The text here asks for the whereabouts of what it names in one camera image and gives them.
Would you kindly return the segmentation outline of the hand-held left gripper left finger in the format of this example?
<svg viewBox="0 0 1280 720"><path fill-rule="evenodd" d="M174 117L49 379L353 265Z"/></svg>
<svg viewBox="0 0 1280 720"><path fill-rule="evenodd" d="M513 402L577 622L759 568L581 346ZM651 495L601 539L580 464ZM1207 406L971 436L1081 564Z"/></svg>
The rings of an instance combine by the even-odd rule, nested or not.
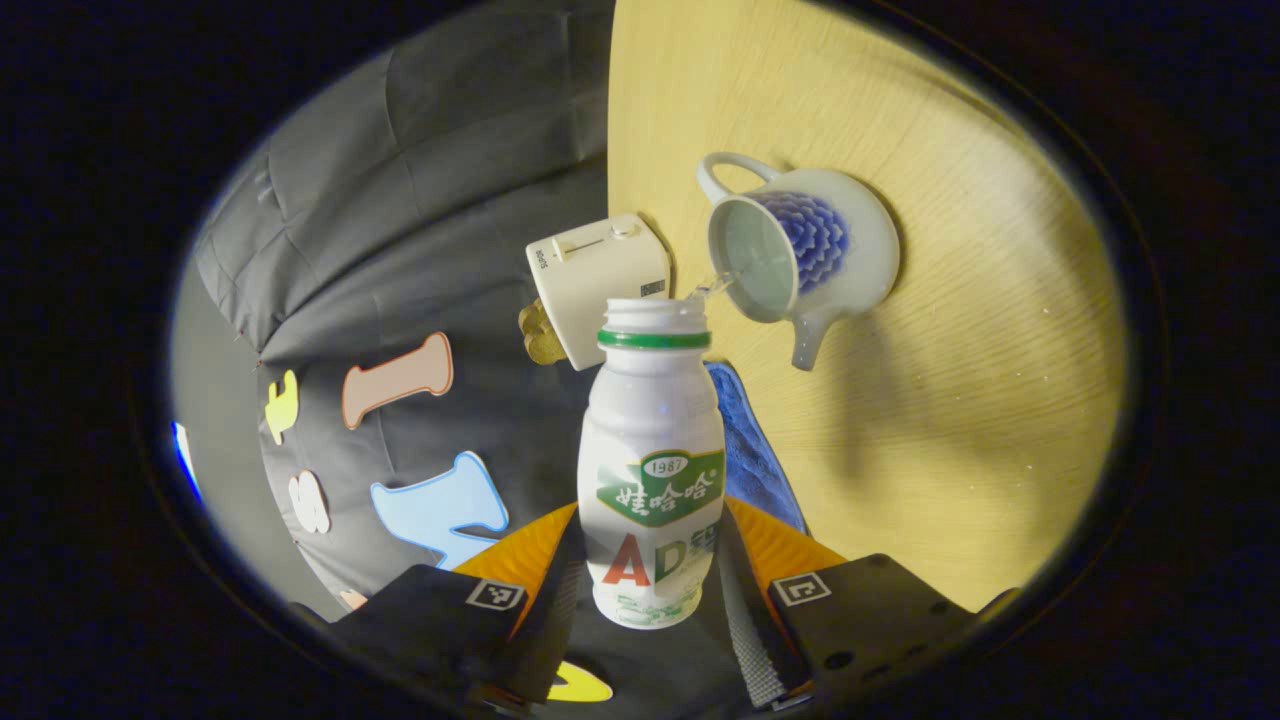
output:
<svg viewBox="0 0 1280 720"><path fill-rule="evenodd" d="M564 659L585 541L568 503L454 570L415 565L330 625L394 683L445 707L530 707Z"/></svg>

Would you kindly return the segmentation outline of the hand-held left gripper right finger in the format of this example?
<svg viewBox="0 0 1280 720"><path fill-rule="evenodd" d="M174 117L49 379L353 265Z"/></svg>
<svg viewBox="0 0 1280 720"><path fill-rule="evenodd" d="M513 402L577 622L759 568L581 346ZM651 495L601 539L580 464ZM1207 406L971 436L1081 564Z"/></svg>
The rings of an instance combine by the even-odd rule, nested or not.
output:
<svg viewBox="0 0 1280 720"><path fill-rule="evenodd" d="M899 693L979 621L884 553L846 560L727 498L716 566L733 652L764 714L837 714Z"/></svg>

